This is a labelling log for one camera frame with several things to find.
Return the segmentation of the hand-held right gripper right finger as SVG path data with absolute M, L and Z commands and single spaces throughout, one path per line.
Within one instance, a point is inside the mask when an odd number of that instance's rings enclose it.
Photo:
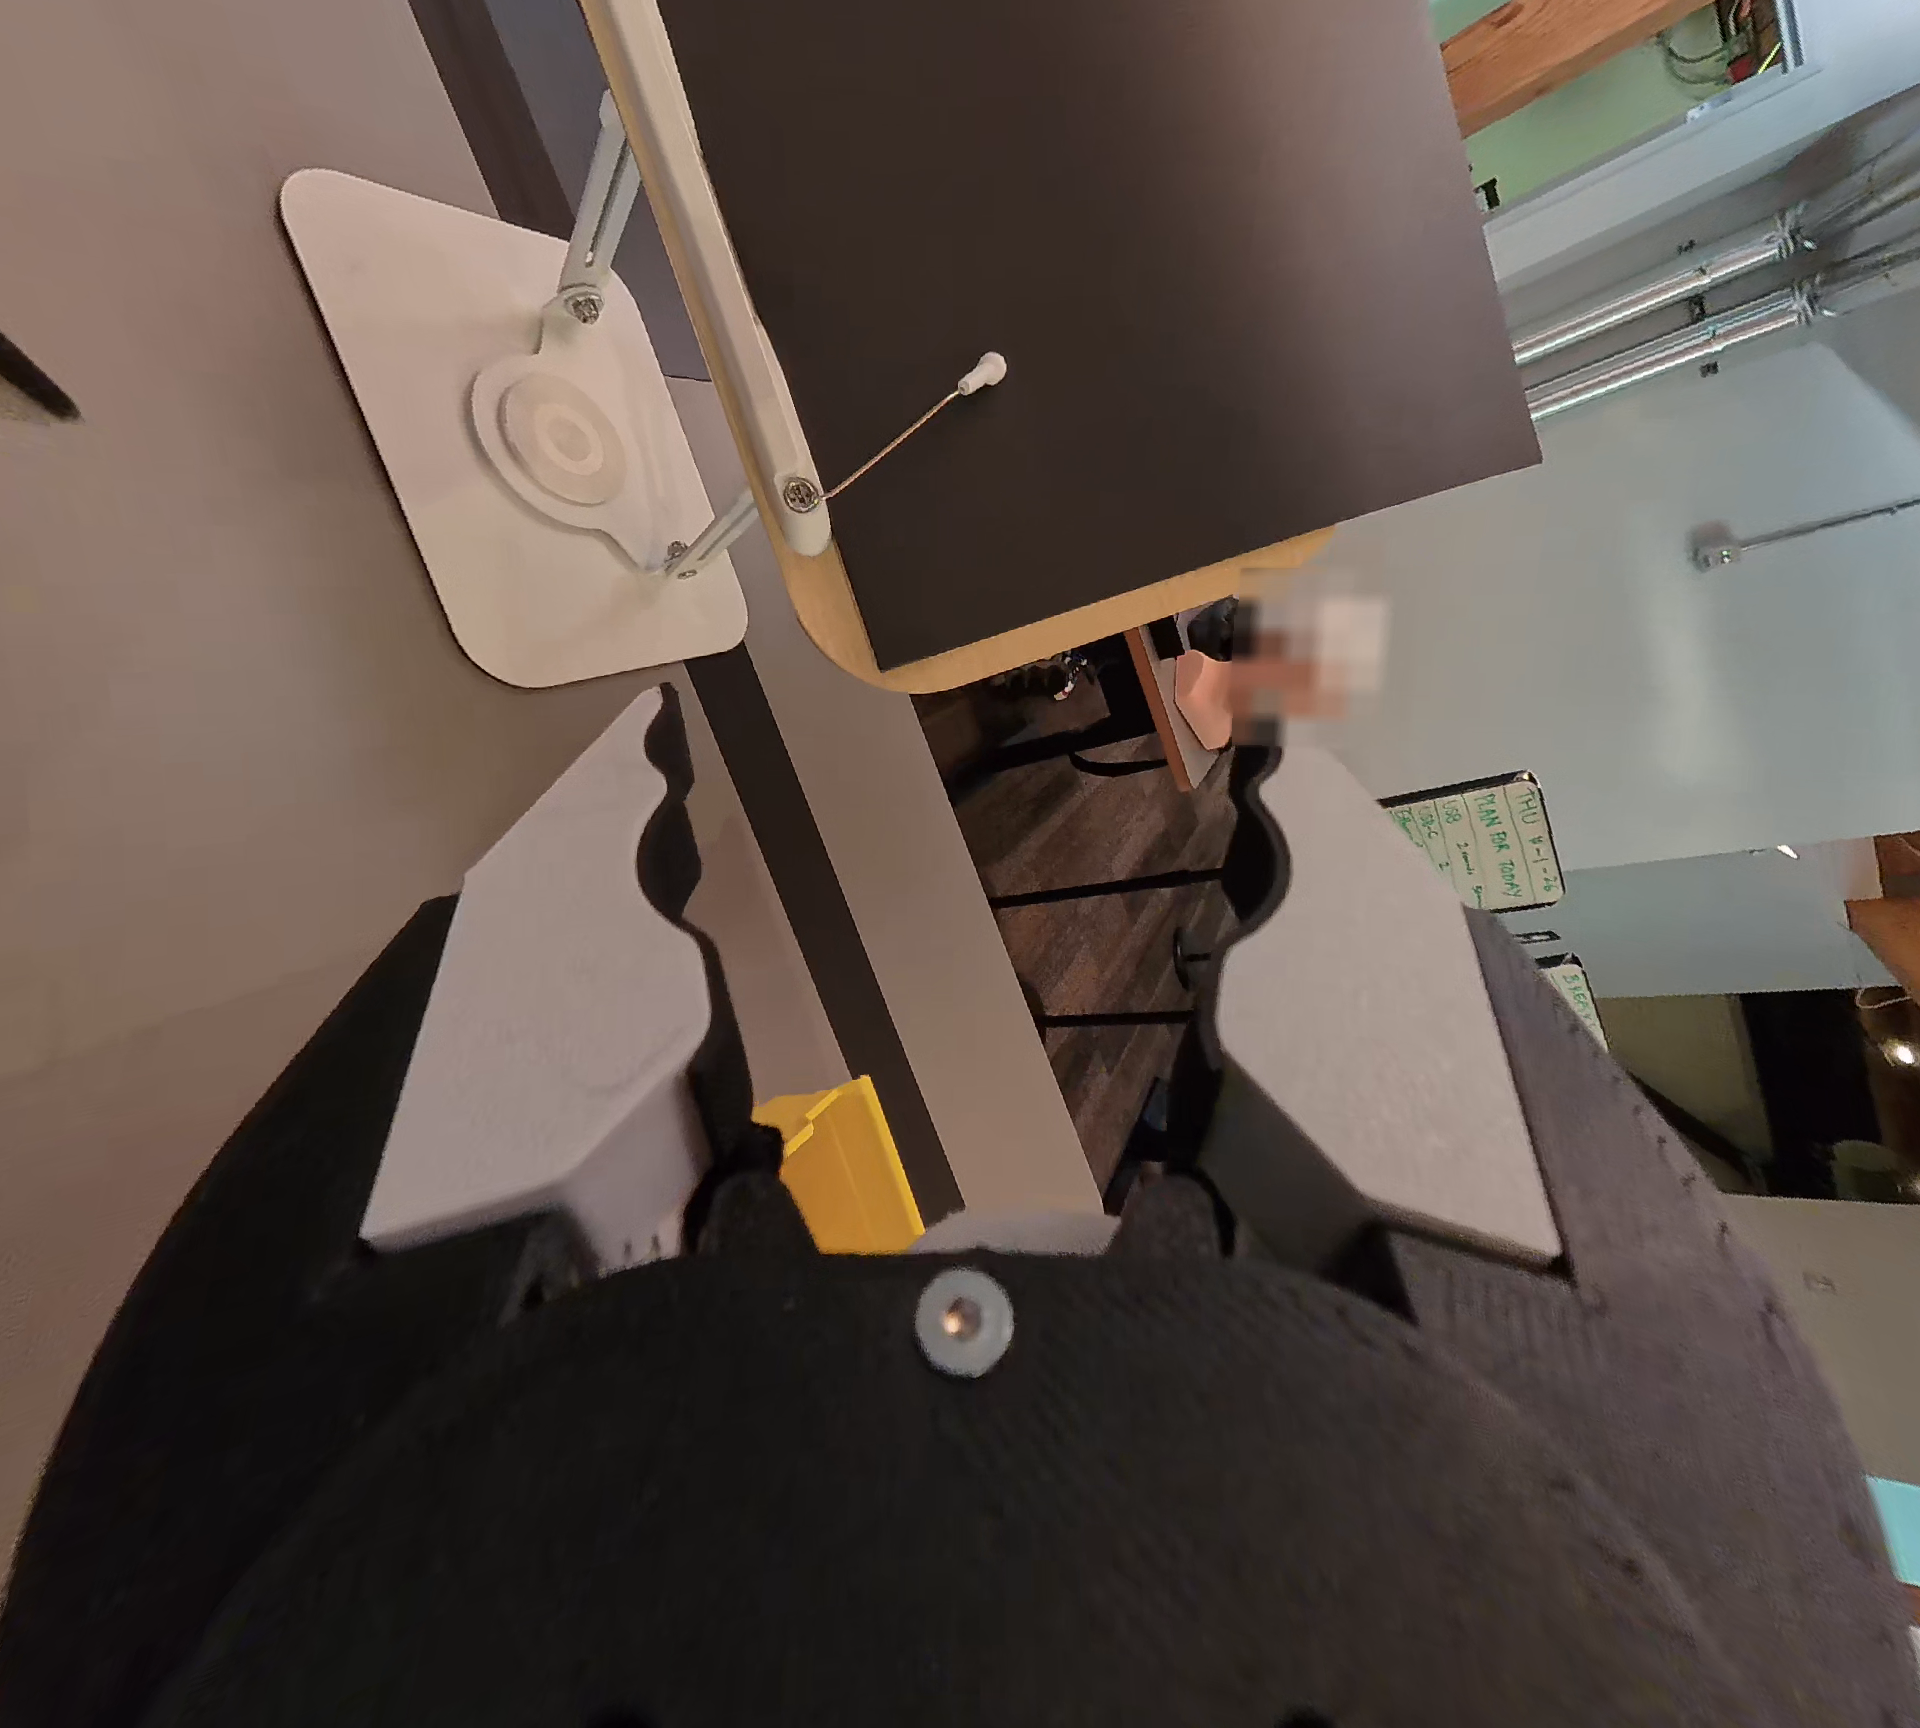
M 1319 1277 L 1376 1237 L 1546 1270 L 1563 1237 L 1461 906 L 1324 750 L 1288 744 L 1244 827 L 1264 891 L 1207 953 L 1197 1150 L 1233 1225 Z

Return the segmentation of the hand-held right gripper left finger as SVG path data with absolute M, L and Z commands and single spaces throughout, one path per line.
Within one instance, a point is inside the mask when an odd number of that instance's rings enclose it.
M 695 1252 L 754 1081 L 698 884 L 675 687 L 648 687 L 466 882 L 363 1200 L 371 1252 L 559 1215 L 590 1270 Z

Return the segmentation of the yellow plastic bin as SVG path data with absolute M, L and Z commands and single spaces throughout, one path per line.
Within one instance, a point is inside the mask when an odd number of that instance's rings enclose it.
M 827 1095 L 772 1095 L 781 1186 L 827 1256 L 900 1256 L 925 1237 L 879 1085 L 855 1074 Z

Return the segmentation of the silver ceiling pipe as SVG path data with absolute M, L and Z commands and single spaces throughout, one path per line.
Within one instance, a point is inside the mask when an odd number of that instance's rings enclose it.
M 1796 198 L 1796 209 L 1784 209 L 1784 217 L 1763 217 L 1753 234 L 1728 234 L 1714 244 L 1676 254 L 1665 271 L 1643 271 L 1643 276 L 1629 276 L 1613 295 L 1589 295 L 1589 304 L 1576 304 L 1576 311 L 1555 311 L 1541 326 L 1520 326 L 1509 359 L 1534 371 L 1534 359 L 1546 359 L 1563 349 L 1589 349 L 1598 330 L 1622 330 L 1622 326 L 1643 326 L 1661 311 L 1706 304 L 1706 295 L 1719 295 L 1732 276 L 1785 271 L 1806 254 L 1834 254 L 1834 244 L 1851 244 L 1869 234 L 1901 221 L 1912 198 L 1920 198 L 1920 184 L 1890 184 L 1890 191 L 1873 191 L 1858 209 L 1827 209 L 1827 217 L 1813 217 L 1813 198 Z
M 1796 276 L 1796 283 L 1784 283 L 1763 304 L 1719 311 L 1706 326 L 1682 326 L 1665 341 L 1643 341 L 1643 349 L 1622 349 L 1622 356 L 1603 356 L 1589 371 L 1563 371 L 1563 380 L 1546 380 L 1546 384 L 1530 393 L 1530 413 L 1541 426 L 1541 413 L 1613 403 L 1629 384 L 1652 384 L 1665 371 L 1706 371 L 1706 359 L 1719 359 L 1732 349 L 1754 349 L 1754 341 L 1784 341 L 1784 330 L 1813 330 L 1827 313 L 1851 313 L 1851 311 L 1912 295 L 1912 283 L 1920 283 L 1920 244 L 1912 241 L 1878 244 L 1878 254 L 1851 254 L 1851 259 L 1834 259 L 1819 276 Z

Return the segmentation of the grey wall conduit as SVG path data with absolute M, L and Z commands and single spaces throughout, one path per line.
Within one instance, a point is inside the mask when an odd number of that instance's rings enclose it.
M 1873 508 L 1840 508 L 1840 517 L 1776 522 L 1776 534 L 1695 522 L 1688 534 L 1688 562 L 1695 574 L 1728 574 L 1728 562 L 1744 562 L 1754 550 L 1785 550 L 1785 538 L 1819 538 L 1819 534 L 1851 534 L 1851 522 L 1878 522 L 1878 517 L 1912 517 L 1912 508 L 1920 508 L 1920 492 L 1873 501 Z

